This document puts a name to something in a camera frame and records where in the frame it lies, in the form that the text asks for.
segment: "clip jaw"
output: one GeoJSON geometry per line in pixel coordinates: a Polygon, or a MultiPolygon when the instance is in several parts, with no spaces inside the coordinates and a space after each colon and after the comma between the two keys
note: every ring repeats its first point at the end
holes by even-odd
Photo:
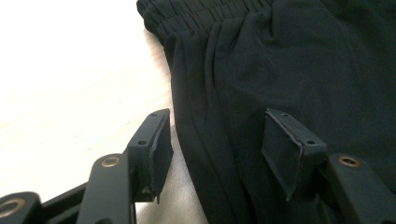
{"type": "Polygon", "coordinates": [[[97,160],[89,182],[41,204],[36,193],[0,199],[0,223],[136,223],[134,203],[159,201],[172,161],[169,109],[151,113],[123,154],[97,160]]]}

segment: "white surface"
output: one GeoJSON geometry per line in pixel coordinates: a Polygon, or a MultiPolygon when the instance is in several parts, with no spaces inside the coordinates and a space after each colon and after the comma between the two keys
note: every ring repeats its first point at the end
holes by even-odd
{"type": "MultiPolygon", "coordinates": [[[[171,99],[162,46],[135,1],[1,1],[0,197],[45,202],[86,182],[171,99]]],[[[139,204],[138,223],[206,222],[173,135],[162,204],[139,204]]]]}

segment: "garment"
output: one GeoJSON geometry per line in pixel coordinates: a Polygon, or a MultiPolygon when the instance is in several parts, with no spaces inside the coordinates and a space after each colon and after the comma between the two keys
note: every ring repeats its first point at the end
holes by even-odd
{"type": "Polygon", "coordinates": [[[139,0],[172,74],[177,135],[211,223],[318,223],[261,154],[265,109],[396,192],[396,2],[139,0]]]}

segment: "black clothing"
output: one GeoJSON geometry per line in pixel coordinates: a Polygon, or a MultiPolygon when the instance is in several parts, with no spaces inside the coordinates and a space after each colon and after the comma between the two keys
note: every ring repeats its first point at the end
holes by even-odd
{"type": "Polygon", "coordinates": [[[172,73],[177,135],[211,223],[317,223],[262,154],[264,111],[396,192],[396,1],[139,0],[172,73]]]}

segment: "metal rivet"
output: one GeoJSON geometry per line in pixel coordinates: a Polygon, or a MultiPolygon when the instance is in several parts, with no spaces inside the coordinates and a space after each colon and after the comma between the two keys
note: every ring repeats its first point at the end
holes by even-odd
{"type": "Polygon", "coordinates": [[[8,209],[6,211],[0,212],[0,218],[2,217],[8,217],[14,213],[16,213],[18,210],[20,210],[21,208],[23,208],[23,206],[25,205],[26,201],[22,198],[16,198],[16,199],[11,199],[6,201],[5,203],[0,204],[0,211],[6,207],[9,204],[15,204],[15,206],[13,206],[11,209],[8,209]]]}
{"type": "Polygon", "coordinates": [[[102,166],[104,167],[112,167],[116,166],[120,163],[120,158],[118,157],[109,157],[102,161],[102,166]]]}
{"type": "Polygon", "coordinates": [[[350,167],[358,167],[361,165],[361,163],[358,160],[348,156],[340,156],[340,158],[338,158],[338,161],[340,161],[345,166],[350,166],[350,167]]]}

